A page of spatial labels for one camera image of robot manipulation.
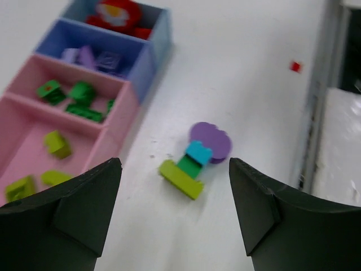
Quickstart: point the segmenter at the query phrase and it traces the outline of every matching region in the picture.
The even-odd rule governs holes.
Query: white table
[[[0,2],[0,89],[67,2]],[[205,191],[196,201],[157,167],[178,160],[190,126],[208,121],[233,140],[231,156],[287,183],[326,1],[146,2],[172,9],[175,48],[121,153],[121,187],[96,270],[253,270],[228,163],[202,174]],[[292,59],[303,62],[301,74],[288,69]]]

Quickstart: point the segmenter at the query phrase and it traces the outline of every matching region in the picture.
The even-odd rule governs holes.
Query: pink compartment
[[[56,169],[77,176],[119,151],[107,129],[64,120],[57,112],[7,96],[0,100],[0,123],[0,206],[6,202],[5,187],[20,178],[34,175],[37,190],[42,191],[47,188],[39,179],[43,172]],[[53,130],[59,130],[68,140],[71,156],[59,160],[47,152],[43,137]]]
[[[6,93],[20,103],[32,104],[33,107],[48,107],[52,108],[52,110],[64,112],[71,99],[66,99],[53,107],[42,101],[36,94],[38,87],[53,79],[60,82],[63,91],[66,93],[78,81],[92,84],[97,96],[91,108],[102,113],[107,111],[107,102],[110,99],[116,99],[111,112],[102,124],[68,113],[65,114],[85,121],[92,126],[98,125],[107,128],[115,142],[120,146],[122,145],[139,109],[139,103],[130,82],[100,72],[90,71],[77,65],[64,63],[48,56],[34,54],[9,84]]]

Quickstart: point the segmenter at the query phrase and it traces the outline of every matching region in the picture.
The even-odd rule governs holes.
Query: green block
[[[80,116],[80,117],[84,117],[84,118],[92,120],[92,121],[96,121],[97,123],[100,123],[103,121],[102,113],[95,111],[95,110],[91,110],[80,104],[71,103],[68,105],[68,107],[65,109],[65,111],[67,111],[68,113]]]
[[[73,178],[73,176],[71,176],[71,175],[68,175],[68,174],[60,172],[60,171],[55,171],[55,170],[44,172],[40,176],[41,181],[44,184],[50,185],[50,186],[58,185],[62,182],[69,181],[72,178]]]
[[[202,170],[202,165],[197,163],[196,160],[189,155],[183,156],[178,162],[177,167],[186,172],[193,179],[195,179]]]
[[[89,107],[95,98],[95,90],[92,85],[80,81],[72,87],[68,96],[76,103]]]
[[[66,95],[62,92],[59,82],[51,80],[37,89],[40,98],[55,106],[66,99]]]
[[[7,202],[23,199],[36,193],[33,176],[28,175],[6,186],[5,197]]]
[[[107,104],[107,114],[109,114],[109,112],[111,111],[111,109],[114,105],[114,101],[115,101],[115,99],[109,100],[109,102]]]
[[[203,191],[203,183],[193,180],[178,168],[172,160],[165,160],[159,167],[160,174],[191,199],[197,199]]]
[[[44,144],[48,147],[48,152],[59,159],[64,159],[72,154],[70,145],[57,130],[45,135]]]

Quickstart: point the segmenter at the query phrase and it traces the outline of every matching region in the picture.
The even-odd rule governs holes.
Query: red dot
[[[301,73],[302,64],[301,64],[301,63],[298,63],[298,62],[295,62],[295,61],[292,61],[289,68],[290,68],[290,70],[293,71],[293,72]]]

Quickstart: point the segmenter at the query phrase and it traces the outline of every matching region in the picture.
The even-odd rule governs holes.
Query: sorting tray
[[[32,175],[37,191],[46,188],[40,175],[54,169],[77,176],[117,156],[155,76],[171,50],[169,11],[139,4],[140,26],[151,28],[148,40],[86,24],[95,12],[93,0],[75,0],[64,11],[35,48],[34,53],[9,83],[0,99],[0,206],[5,187]],[[121,56],[117,73],[93,70],[61,59],[64,49],[89,46],[94,56],[112,52]],[[50,80],[59,82],[66,94],[79,81],[91,84],[96,97],[90,109],[104,119],[95,122],[66,112],[66,98],[52,106],[37,95]],[[107,103],[114,104],[107,113]],[[72,155],[59,160],[48,153],[44,136],[58,130],[69,142]]]

